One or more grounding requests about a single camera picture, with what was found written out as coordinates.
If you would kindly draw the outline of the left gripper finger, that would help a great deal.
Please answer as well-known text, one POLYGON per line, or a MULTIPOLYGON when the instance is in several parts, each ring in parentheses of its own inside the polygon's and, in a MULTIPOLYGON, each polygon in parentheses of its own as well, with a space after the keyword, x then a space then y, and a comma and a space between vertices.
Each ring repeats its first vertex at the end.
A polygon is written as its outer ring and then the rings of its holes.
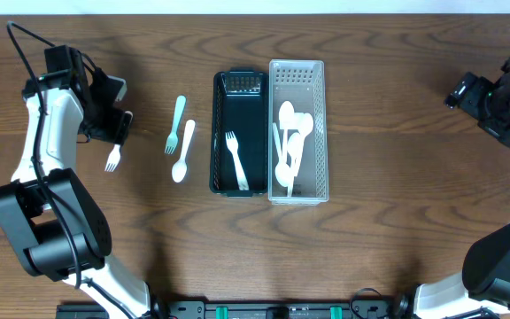
POLYGON ((133 113, 110 108, 104 114, 104 140, 107 143, 123 145, 133 122, 133 113))
POLYGON ((128 90, 125 79, 107 75, 105 82, 105 98, 104 107, 110 108, 117 102, 120 102, 126 95, 128 90))

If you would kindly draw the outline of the cream fork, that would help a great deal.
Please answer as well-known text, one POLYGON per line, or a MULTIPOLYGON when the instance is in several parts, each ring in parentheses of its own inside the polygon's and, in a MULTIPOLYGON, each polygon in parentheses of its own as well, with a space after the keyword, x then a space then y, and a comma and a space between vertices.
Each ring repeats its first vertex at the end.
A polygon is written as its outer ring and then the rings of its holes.
POLYGON ((112 151, 109 153, 108 159, 105 164, 104 171, 105 172, 113 172, 120 163, 120 148, 119 144, 115 144, 112 148, 112 151))

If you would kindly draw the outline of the mint green fork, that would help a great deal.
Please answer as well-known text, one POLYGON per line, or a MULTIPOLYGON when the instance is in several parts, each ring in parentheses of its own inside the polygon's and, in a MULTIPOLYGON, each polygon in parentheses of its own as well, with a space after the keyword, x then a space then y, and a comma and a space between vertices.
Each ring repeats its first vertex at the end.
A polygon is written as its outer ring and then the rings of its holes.
POLYGON ((177 131, 180 125, 180 121, 184 112, 186 102, 187 98, 183 95, 180 95, 178 98, 176 98, 171 132, 166 139, 165 154, 173 154, 177 147, 178 144, 177 131))

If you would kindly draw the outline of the white fork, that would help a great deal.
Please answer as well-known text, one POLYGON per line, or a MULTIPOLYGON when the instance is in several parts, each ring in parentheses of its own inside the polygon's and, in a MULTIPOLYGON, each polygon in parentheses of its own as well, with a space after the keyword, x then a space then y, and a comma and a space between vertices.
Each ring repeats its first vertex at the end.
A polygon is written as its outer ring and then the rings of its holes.
POLYGON ((249 184, 247 182, 247 178, 243 171, 243 166, 241 164, 241 160, 239 159, 239 155, 238 155, 239 144, 236 139, 236 135, 233 131, 228 131, 225 133, 225 137, 226 137, 227 148, 231 152, 232 158, 234 161, 234 166, 235 166, 235 171, 236 171, 236 179, 237 179, 239 190, 247 191, 247 190, 249 190, 249 184))

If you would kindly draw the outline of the white spoon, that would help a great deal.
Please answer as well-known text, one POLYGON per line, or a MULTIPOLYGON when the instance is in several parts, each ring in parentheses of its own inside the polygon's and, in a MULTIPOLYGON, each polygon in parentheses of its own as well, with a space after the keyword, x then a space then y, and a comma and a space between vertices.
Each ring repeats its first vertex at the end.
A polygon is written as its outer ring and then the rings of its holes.
POLYGON ((290 182, 289 185, 287 186, 287 196, 289 198, 292 196, 296 166, 298 164, 298 155, 300 153, 301 147, 302 147, 301 135, 298 132, 295 132, 290 136, 289 141, 287 143, 288 154, 291 157, 290 182))
POLYGON ((294 106, 290 101, 282 103, 279 109, 279 122, 282 129, 282 162, 287 161, 288 130, 292 127, 294 113, 294 106))
POLYGON ((287 164, 288 158, 288 130, 285 129, 283 131, 282 136, 282 146, 281 146, 281 157, 278 161, 278 164, 275 167, 275 177, 277 182, 287 189, 291 189, 293 187, 294 176, 292 174, 291 167, 287 164))

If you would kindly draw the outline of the white spoon crossed top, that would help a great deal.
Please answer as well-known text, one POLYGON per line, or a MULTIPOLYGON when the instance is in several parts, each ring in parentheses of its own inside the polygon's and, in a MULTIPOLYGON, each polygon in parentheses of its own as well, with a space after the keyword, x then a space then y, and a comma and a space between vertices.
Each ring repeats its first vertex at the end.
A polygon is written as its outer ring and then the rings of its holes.
POLYGON ((305 138, 313 131, 313 116, 310 113, 304 113, 298 124, 300 134, 299 152, 297 156, 297 165, 295 166, 294 176, 298 175, 304 152, 305 138))

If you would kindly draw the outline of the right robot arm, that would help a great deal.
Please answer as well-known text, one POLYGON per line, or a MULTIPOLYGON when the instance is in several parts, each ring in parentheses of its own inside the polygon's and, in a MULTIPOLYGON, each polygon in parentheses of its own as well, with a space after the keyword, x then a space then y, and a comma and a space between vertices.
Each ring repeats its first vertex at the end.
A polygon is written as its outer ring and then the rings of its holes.
MULTIPOLYGON (((466 73, 445 99, 477 121, 483 131, 510 147, 510 55, 495 81, 466 73)), ((510 314, 510 219, 473 243, 458 274, 421 284, 402 297, 397 318, 499 318, 510 314)))

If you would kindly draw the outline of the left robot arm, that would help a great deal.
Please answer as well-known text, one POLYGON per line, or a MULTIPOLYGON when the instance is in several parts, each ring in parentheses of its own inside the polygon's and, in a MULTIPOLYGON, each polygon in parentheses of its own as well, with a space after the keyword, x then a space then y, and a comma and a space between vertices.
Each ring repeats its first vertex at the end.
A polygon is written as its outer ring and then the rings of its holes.
POLYGON ((92 83, 71 82, 65 71, 28 80, 28 127, 19 166, 0 186, 0 227, 31 276, 80 289, 111 318, 160 318, 149 285, 112 255, 109 225, 75 173, 80 128, 103 107, 103 124, 117 121, 113 138, 126 136, 130 112, 113 108, 125 80, 97 68, 92 83))

